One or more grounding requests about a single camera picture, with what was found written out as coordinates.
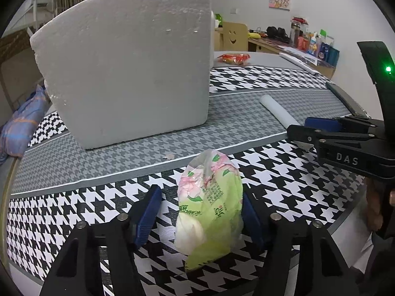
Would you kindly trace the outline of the person's right hand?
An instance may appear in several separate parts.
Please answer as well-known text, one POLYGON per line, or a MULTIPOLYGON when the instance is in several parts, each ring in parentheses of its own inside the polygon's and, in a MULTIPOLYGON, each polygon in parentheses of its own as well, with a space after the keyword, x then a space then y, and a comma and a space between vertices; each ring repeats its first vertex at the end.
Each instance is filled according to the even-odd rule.
POLYGON ((368 177, 365 184, 367 226, 381 237, 390 237, 394 230, 394 188, 389 191, 384 183, 368 177))

